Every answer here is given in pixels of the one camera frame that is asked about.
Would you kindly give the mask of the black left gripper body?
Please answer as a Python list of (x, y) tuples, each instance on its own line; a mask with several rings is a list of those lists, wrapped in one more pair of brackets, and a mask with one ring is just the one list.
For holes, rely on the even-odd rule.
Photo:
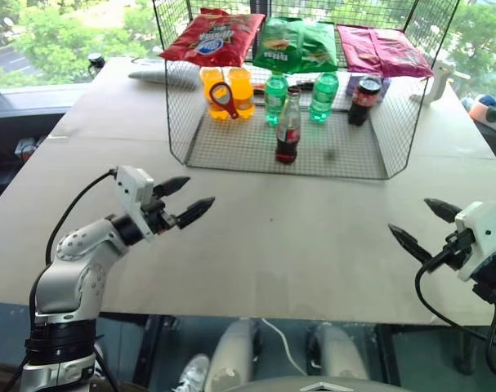
[(177, 223), (176, 217), (165, 211), (162, 198), (169, 194), (162, 185), (156, 185), (150, 201), (141, 206), (142, 215), (153, 234), (161, 234), (163, 231), (170, 230)]

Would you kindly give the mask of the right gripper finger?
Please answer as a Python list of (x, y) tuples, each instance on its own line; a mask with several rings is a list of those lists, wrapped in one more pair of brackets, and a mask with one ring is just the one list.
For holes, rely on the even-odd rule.
[(425, 198), (424, 203), (436, 216), (450, 224), (455, 222), (456, 215), (462, 211), (462, 208), (437, 198)]
[(417, 261), (425, 264), (431, 260), (432, 255), (418, 244), (415, 237), (397, 225), (389, 223), (387, 226), (399, 245)]

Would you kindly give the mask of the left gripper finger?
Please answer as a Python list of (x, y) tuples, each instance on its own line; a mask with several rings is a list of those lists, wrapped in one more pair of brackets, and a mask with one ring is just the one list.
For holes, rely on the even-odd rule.
[(177, 216), (177, 227), (184, 229), (201, 218), (214, 204), (215, 198), (202, 198), (186, 208), (186, 211)]
[(153, 188), (153, 196), (155, 199), (161, 199), (171, 194), (178, 192), (190, 178), (188, 176), (176, 176)]

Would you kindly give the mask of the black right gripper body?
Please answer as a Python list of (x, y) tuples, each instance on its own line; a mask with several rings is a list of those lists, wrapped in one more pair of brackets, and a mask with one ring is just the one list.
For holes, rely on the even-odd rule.
[(461, 232), (455, 230), (445, 238), (445, 241), (443, 249), (447, 253), (444, 263), (453, 270), (460, 270), (471, 255), (472, 230), (465, 229)]

